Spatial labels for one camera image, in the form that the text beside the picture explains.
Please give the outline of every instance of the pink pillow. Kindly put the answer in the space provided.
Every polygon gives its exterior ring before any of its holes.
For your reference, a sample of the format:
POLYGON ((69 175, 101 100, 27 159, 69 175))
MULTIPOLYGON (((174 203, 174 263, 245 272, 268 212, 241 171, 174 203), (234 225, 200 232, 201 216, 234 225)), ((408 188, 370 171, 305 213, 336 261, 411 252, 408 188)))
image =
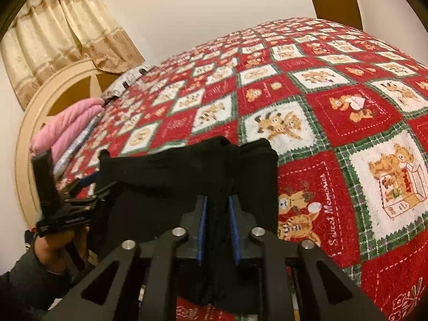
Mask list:
POLYGON ((73 140, 82 132, 82 130, 88 125, 89 121, 94 118, 103 110, 101 105, 94 105, 89 107, 84 113, 76 118, 76 120, 70 124, 70 126, 64 130, 60 137, 53 143, 52 160, 55 164, 59 157, 63 155, 65 150, 70 146, 73 140))
POLYGON ((32 138, 30 151, 37 154, 50 148, 77 116, 93 105, 103 106, 104 100, 100 97, 91 97, 80 100, 61 111, 32 138))

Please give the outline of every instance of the metal screw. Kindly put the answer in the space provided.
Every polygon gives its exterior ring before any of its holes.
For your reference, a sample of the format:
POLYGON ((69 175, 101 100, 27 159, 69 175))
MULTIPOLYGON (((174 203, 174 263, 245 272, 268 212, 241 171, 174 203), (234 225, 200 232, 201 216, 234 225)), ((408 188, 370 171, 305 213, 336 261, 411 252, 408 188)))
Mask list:
POLYGON ((183 227, 174 228, 172 232, 176 237, 182 237, 184 234, 186 234, 186 230, 183 227))
POLYGON ((302 241, 302 247, 306 250, 313 249, 315 246, 315 243, 312 240, 306 239, 302 241))
POLYGON ((266 231, 262 227, 254 227, 253 229, 251 229, 251 233, 255 237, 262 237, 266 234, 266 231))
POLYGON ((123 243, 122 243, 122 247, 125 249, 125 250, 132 250, 134 247, 135 247, 135 241, 133 241, 133 240, 125 240, 123 243))

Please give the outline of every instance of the hand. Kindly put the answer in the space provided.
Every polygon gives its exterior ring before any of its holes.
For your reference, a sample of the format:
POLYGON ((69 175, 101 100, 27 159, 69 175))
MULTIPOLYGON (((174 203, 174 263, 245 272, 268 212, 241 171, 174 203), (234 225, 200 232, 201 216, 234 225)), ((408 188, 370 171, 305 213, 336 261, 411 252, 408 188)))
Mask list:
POLYGON ((73 241, 82 259, 88 258, 86 238, 88 227, 80 229, 69 229, 61 233, 48 234, 43 238, 37 237, 34 243, 34 252, 48 271, 62 273, 67 268, 67 263, 63 255, 65 245, 73 241))

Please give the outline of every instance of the bedspread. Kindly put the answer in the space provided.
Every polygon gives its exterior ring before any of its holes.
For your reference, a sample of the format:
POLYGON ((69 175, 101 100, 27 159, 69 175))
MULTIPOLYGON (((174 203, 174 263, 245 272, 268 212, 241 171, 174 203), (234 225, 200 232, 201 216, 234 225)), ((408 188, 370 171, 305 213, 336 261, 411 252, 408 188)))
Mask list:
POLYGON ((279 237, 312 239, 401 320, 428 279, 427 76, 359 30, 266 22, 150 70, 110 104, 61 183, 94 172, 104 148, 129 156, 215 135, 267 138, 279 156, 279 237))

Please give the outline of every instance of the person's arm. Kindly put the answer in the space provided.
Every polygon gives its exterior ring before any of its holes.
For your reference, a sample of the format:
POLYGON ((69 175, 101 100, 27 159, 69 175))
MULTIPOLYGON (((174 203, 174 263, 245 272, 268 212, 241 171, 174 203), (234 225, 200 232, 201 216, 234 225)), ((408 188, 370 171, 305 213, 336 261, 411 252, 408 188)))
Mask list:
POLYGON ((78 238, 69 230, 37 238, 14 268, 1 276, 9 296, 22 309, 47 310, 55 298, 63 297, 68 291, 70 277, 65 272, 62 248, 73 239, 81 257, 86 258, 86 230, 79 232, 78 238))

